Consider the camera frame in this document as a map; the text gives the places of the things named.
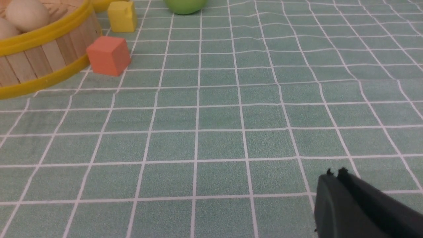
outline toy block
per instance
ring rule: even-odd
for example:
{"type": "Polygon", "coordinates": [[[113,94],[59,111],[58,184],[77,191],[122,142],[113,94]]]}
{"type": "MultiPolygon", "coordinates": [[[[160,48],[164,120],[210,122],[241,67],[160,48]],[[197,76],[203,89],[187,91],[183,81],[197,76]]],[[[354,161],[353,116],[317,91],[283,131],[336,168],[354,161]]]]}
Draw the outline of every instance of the toy block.
{"type": "Polygon", "coordinates": [[[134,32],[138,18],[134,2],[112,2],[107,9],[110,26],[113,32],[134,32]]]}
{"type": "Polygon", "coordinates": [[[119,76],[131,63],[126,40],[101,36],[87,48],[87,55],[94,73],[119,76]]]}

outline white grid line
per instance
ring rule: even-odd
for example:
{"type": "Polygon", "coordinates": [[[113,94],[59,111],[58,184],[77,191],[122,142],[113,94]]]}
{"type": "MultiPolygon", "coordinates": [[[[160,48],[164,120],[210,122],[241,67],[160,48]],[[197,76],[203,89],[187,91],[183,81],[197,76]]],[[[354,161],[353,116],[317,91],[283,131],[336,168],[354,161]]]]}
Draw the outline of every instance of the white grid line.
{"type": "Polygon", "coordinates": [[[200,85],[201,85],[201,36],[203,27],[203,10],[200,10],[200,40],[198,43],[198,78],[197,78],[197,105],[195,110],[195,142],[194,142],[194,173],[192,176],[192,208],[191,208],[191,227],[190,238],[195,238],[195,210],[197,196],[197,160],[198,160],[198,132],[200,127],[200,85]]]}
{"type": "MultiPolygon", "coordinates": [[[[283,2],[282,2],[282,11],[285,13],[285,8],[284,8],[284,4],[283,4],[283,2]]],[[[294,35],[296,36],[296,35],[297,35],[297,33],[296,33],[296,31],[295,31],[294,27],[292,27],[292,26],[291,26],[291,29],[292,29],[292,31],[294,32],[294,35]]],[[[316,77],[316,74],[314,73],[314,70],[313,70],[313,69],[310,67],[310,65],[308,64],[307,58],[306,58],[305,54],[302,52],[302,47],[301,47],[301,44],[299,43],[298,37],[296,37],[295,39],[296,39],[296,41],[297,41],[298,48],[299,48],[299,50],[301,51],[301,54],[302,54],[302,56],[303,56],[303,58],[304,58],[305,64],[308,66],[309,70],[311,71],[311,74],[313,75],[314,80],[315,80],[315,81],[319,84],[320,97],[321,97],[321,99],[323,100],[323,103],[324,103],[324,107],[325,107],[325,109],[326,109],[326,112],[327,112],[328,116],[330,117],[330,120],[331,120],[331,122],[332,122],[333,126],[335,127],[336,134],[338,135],[339,141],[340,141],[340,143],[341,143],[341,145],[342,145],[342,147],[343,147],[343,149],[344,149],[345,153],[346,153],[346,154],[347,154],[347,156],[348,156],[348,159],[349,159],[349,161],[350,161],[350,163],[351,163],[352,169],[354,170],[354,173],[356,174],[356,176],[360,178],[360,174],[358,173],[358,170],[357,170],[357,168],[356,168],[356,166],[355,166],[355,164],[354,164],[354,161],[353,161],[353,159],[351,158],[351,154],[350,154],[350,152],[349,152],[349,150],[348,150],[348,147],[345,145],[345,141],[343,140],[343,137],[342,137],[342,135],[341,135],[341,132],[340,132],[340,130],[339,130],[339,127],[338,127],[337,123],[335,122],[335,120],[334,120],[334,118],[333,118],[333,116],[332,116],[332,113],[331,113],[331,112],[330,112],[330,110],[329,110],[329,107],[328,107],[328,105],[327,105],[326,99],[325,99],[324,94],[323,94],[323,88],[322,88],[322,85],[321,85],[321,83],[317,80],[317,77],[316,77]]]]}
{"type": "MultiPolygon", "coordinates": [[[[136,37],[135,43],[132,46],[131,55],[134,54],[136,44],[137,44],[137,40],[140,37],[140,33],[141,33],[141,29],[143,28],[145,16],[147,15],[147,12],[148,12],[150,5],[151,5],[151,0],[148,2],[146,12],[144,13],[144,17],[141,20],[140,29],[137,32],[137,37],[136,37]]],[[[166,61],[166,56],[164,56],[164,58],[163,58],[163,65],[165,64],[165,61],[166,61]]],[[[161,81],[159,81],[159,86],[158,86],[157,91],[155,93],[154,106],[157,106],[157,94],[160,90],[160,86],[161,86],[160,83],[161,83],[161,81]]],[[[136,187],[136,190],[135,190],[135,199],[137,199],[140,196],[141,181],[143,179],[144,168],[145,168],[145,165],[146,165],[145,161],[147,160],[148,147],[149,147],[150,137],[151,137],[150,131],[151,131],[152,126],[153,126],[155,113],[156,113],[156,110],[153,110],[153,113],[151,114],[150,127],[149,127],[149,132],[147,133],[146,146],[145,146],[144,155],[143,155],[143,163],[141,164],[140,172],[138,174],[137,187],[136,187]]],[[[134,200],[134,203],[132,204],[131,215],[129,217],[128,228],[126,230],[126,238],[131,238],[132,226],[134,225],[136,209],[137,209],[137,201],[134,200]]]]}
{"type": "MultiPolygon", "coordinates": [[[[422,103],[423,100],[409,100],[408,97],[405,97],[407,100],[402,101],[372,101],[372,102],[327,102],[327,105],[361,105],[361,104],[402,104],[402,103],[422,103]]],[[[291,103],[285,102],[285,105],[291,106],[312,106],[312,105],[325,105],[324,102],[303,102],[303,103],[291,103]]],[[[243,107],[248,106],[280,106],[281,103],[244,103],[242,104],[243,107]]],[[[200,105],[199,108],[224,108],[224,107],[237,107],[238,104],[226,104],[226,105],[200,105]]],[[[162,107],[128,107],[128,108],[118,108],[114,107],[113,110],[152,110],[152,109],[178,109],[178,108],[197,108],[197,106],[162,106],[162,107]]],[[[110,108],[70,108],[69,111],[107,111],[110,108]]],[[[31,110],[4,110],[0,111],[0,113],[21,113],[21,112],[54,112],[54,111],[66,111],[66,109],[31,109],[31,110]]]]}
{"type": "Polygon", "coordinates": [[[244,156],[245,156],[245,167],[247,170],[247,180],[248,180],[248,191],[250,193],[250,205],[251,205],[251,218],[253,222],[253,231],[254,231],[254,237],[258,238],[258,226],[257,226],[257,216],[255,214],[255,203],[254,203],[254,193],[253,193],[253,183],[251,180],[251,170],[250,170],[250,162],[248,161],[248,148],[247,148],[247,138],[245,135],[245,125],[244,125],[244,114],[242,110],[242,100],[241,100],[241,87],[239,84],[239,78],[238,78],[238,69],[237,69],[237,63],[236,63],[236,54],[235,54],[235,42],[233,39],[233,31],[232,31],[232,17],[231,17],[231,8],[229,6],[229,0],[228,2],[228,16],[229,16],[229,26],[231,27],[231,43],[232,43],[232,53],[233,53],[233,64],[235,67],[235,79],[236,79],[236,87],[238,91],[238,104],[239,104],[239,115],[241,119],[241,128],[242,128],[242,142],[244,147],[244,156]]]}
{"type": "MultiPolygon", "coordinates": [[[[388,190],[382,191],[385,194],[420,194],[420,190],[388,190]]],[[[254,194],[254,198],[271,198],[271,197],[300,197],[300,196],[316,196],[315,192],[307,193],[286,193],[286,194],[254,194]]],[[[239,199],[250,198],[249,194],[240,195],[212,195],[212,196],[196,196],[195,199],[239,199]]],[[[193,196],[174,196],[174,197],[147,197],[147,198],[123,198],[123,199],[82,199],[78,203],[110,203],[110,202],[152,202],[152,201],[177,201],[192,200],[193,196]]],[[[23,201],[22,205],[35,204],[74,204],[76,200],[46,200],[46,201],[23,201]]],[[[0,202],[0,206],[16,205],[17,202],[0,202]]]]}
{"type": "MultiPolygon", "coordinates": [[[[402,154],[405,158],[411,157],[423,157],[423,154],[402,154]]],[[[353,159],[386,159],[386,158],[399,158],[398,154],[395,155],[352,155],[352,156],[299,156],[301,159],[305,160],[343,160],[348,158],[353,159]]],[[[284,160],[295,160],[297,156],[294,157],[282,157],[282,158],[234,158],[234,159],[200,159],[197,160],[197,163],[218,163],[218,162],[239,162],[239,161],[284,161],[284,160]]],[[[130,161],[130,162],[95,162],[92,166],[110,166],[110,165],[142,165],[145,164],[170,164],[170,163],[193,163],[194,160],[175,160],[175,161],[130,161]]],[[[50,163],[50,164],[12,164],[12,165],[0,165],[0,169],[4,168],[32,168],[32,167],[79,167],[79,166],[89,166],[90,163],[50,163]]]]}
{"type": "MultiPolygon", "coordinates": [[[[354,129],[399,129],[399,128],[422,128],[423,125],[399,125],[399,126],[338,126],[338,127],[282,127],[282,128],[259,128],[259,129],[199,129],[199,132],[251,132],[251,131],[281,131],[289,130],[354,130],[354,129]]],[[[152,130],[152,133],[176,133],[176,132],[195,132],[195,129],[187,130],[152,130]]],[[[131,130],[131,131],[104,131],[104,132],[68,132],[68,133],[56,133],[56,136],[88,136],[88,135],[120,135],[120,134],[142,134],[148,133],[149,130],[131,130]]],[[[45,137],[52,136],[53,133],[40,133],[40,134],[16,134],[9,135],[10,137],[45,137]]]]}
{"type": "MultiPolygon", "coordinates": [[[[408,23],[421,23],[421,22],[409,21],[409,20],[406,20],[403,17],[401,17],[401,18],[404,19],[403,22],[381,22],[380,24],[398,24],[398,25],[400,25],[400,24],[408,24],[408,23]]],[[[286,26],[288,26],[289,24],[281,23],[281,22],[262,24],[262,26],[268,26],[268,25],[286,25],[286,26]]],[[[370,26],[370,25],[379,25],[379,23],[351,24],[351,26],[370,26]]],[[[296,25],[296,24],[292,24],[292,26],[294,26],[294,27],[319,27],[317,25],[296,25]]],[[[347,24],[322,24],[321,26],[348,26],[348,25],[347,24]]],[[[239,28],[241,28],[241,27],[258,28],[260,26],[253,26],[253,25],[232,26],[232,28],[238,28],[238,27],[239,28]]],[[[222,27],[203,27],[202,29],[204,30],[204,29],[229,29],[229,28],[230,28],[229,26],[222,26],[222,27]]],[[[198,28],[198,27],[186,27],[186,28],[179,27],[179,28],[173,28],[173,29],[174,30],[199,30],[200,28],[198,28]]],[[[169,28],[144,28],[144,29],[141,29],[141,30],[142,31],[143,30],[169,30],[169,28]]]]}
{"type": "MultiPolygon", "coordinates": [[[[257,2],[255,2],[254,5],[255,5],[255,11],[258,13],[257,2]]],[[[258,24],[261,26],[261,20],[260,20],[259,14],[257,14],[257,20],[258,20],[258,24]]],[[[283,114],[284,114],[284,117],[285,117],[286,125],[287,125],[288,130],[289,130],[289,136],[291,138],[291,142],[292,142],[292,145],[294,147],[298,167],[301,171],[301,176],[302,176],[302,180],[304,182],[305,189],[306,189],[307,193],[309,194],[308,199],[309,199],[309,202],[310,202],[311,209],[314,210],[314,202],[313,202],[313,198],[312,198],[311,193],[310,193],[310,186],[309,186],[308,181],[307,181],[307,176],[305,175],[304,166],[302,165],[302,161],[301,161],[299,151],[298,151],[297,142],[295,141],[294,133],[292,131],[291,123],[289,121],[289,116],[288,116],[288,113],[286,112],[286,108],[285,108],[286,104],[284,103],[283,96],[282,96],[282,87],[277,82],[275,68],[273,67],[272,57],[270,55],[269,47],[267,46],[267,43],[266,43],[266,40],[265,40],[265,37],[264,37],[264,31],[263,31],[262,26],[260,27],[260,31],[261,31],[261,35],[263,36],[263,43],[264,43],[264,46],[266,47],[267,57],[269,59],[270,67],[272,69],[273,80],[275,81],[275,83],[278,86],[279,101],[280,101],[282,111],[283,111],[283,114]]]]}

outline yellow object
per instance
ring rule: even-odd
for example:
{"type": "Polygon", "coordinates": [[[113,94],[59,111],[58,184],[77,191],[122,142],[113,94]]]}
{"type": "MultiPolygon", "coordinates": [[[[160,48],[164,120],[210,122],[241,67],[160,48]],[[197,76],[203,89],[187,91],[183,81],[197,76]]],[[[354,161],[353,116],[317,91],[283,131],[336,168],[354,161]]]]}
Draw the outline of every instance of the yellow object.
{"type": "MultiPolygon", "coordinates": [[[[0,40],[0,56],[19,53],[55,40],[80,26],[93,12],[91,0],[84,0],[75,11],[52,24],[19,36],[0,40]]],[[[89,64],[88,56],[84,55],[65,68],[44,77],[13,86],[0,87],[0,99],[19,97],[51,87],[77,74],[89,64]]]]}
{"type": "Polygon", "coordinates": [[[88,56],[84,55],[65,68],[44,77],[9,87],[0,87],[0,100],[19,97],[46,89],[72,77],[88,65],[90,65],[90,61],[88,60],[88,56]]]}
{"type": "Polygon", "coordinates": [[[129,1],[129,0],[92,0],[94,11],[103,12],[106,11],[111,2],[115,1],[129,1]]]}
{"type": "Polygon", "coordinates": [[[112,2],[107,9],[113,32],[134,32],[137,28],[137,13],[134,2],[112,2]]]}

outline wooden slat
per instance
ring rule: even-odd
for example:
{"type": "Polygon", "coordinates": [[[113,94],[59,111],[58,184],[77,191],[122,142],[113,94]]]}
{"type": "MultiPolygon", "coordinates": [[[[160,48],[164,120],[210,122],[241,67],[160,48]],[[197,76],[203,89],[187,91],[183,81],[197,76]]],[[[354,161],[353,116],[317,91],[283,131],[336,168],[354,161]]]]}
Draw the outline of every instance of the wooden slat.
{"type": "Polygon", "coordinates": [[[19,52],[8,55],[6,58],[9,61],[13,72],[15,72],[19,82],[23,83],[37,78],[25,53],[19,52]]]}
{"type": "Polygon", "coordinates": [[[85,49],[87,49],[87,47],[90,46],[95,40],[95,35],[92,34],[92,32],[95,33],[95,31],[93,31],[93,29],[89,26],[89,22],[91,21],[90,18],[91,16],[86,19],[86,21],[83,22],[79,27],[79,31],[81,32],[82,38],[84,40],[85,49]]]}
{"type": "Polygon", "coordinates": [[[42,45],[42,48],[53,72],[66,67],[62,52],[60,52],[56,41],[48,42],[42,45]]]}
{"type": "Polygon", "coordinates": [[[78,59],[77,53],[72,45],[72,40],[69,34],[56,39],[57,45],[59,46],[60,52],[62,52],[63,59],[66,65],[72,64],[78,59]]]}
{"type": "Polygon", "coordinates": [[[53,72],[41,46],[26,50],[25,54],[37,78],[53,72]]]}
{"type": "Polygon", "coordinates": [[[82,37],[80,27],[77,27],[76,29],[71,31],[69,33],[69,36],[71,37],[72,45],[75,49],[78,58],[84,56],[87,47],[85,46],[84,38],[82,37]]]}
{"type": "Polygon", "coordinates": [[[97,19],[97,16],[96,16],[96,13],[95,12],[93,12],[91,14],[91,20],[93,21],[94,28],[97,31],[97,37],[96,38],[98,38],[98,37],[101,36],[101,32],[103,31],[103,29],[102,29],[102,26],[100,25],[99,20],[97,19]]]}
{"type": "Polygon", "coordinates": [[[0,83],[3,87],[19,84],[19,80],[5,56],[0,57],[0,83]]]}

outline wooden basket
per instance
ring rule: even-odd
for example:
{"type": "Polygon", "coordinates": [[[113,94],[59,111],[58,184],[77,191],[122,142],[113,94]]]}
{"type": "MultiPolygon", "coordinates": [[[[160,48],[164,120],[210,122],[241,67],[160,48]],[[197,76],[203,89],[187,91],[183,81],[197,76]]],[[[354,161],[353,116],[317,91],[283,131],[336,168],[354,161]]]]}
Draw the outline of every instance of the wooden basket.
{"type": "MultiPolygon", "coordinates": [[[[0,0],[0,17],[11,0],[0,0]]],[[[0,99],[57,84],[89,65],[86,49],[102,35],[91,0],[41,0],[50,24],[0,40],[0,99]]]]}

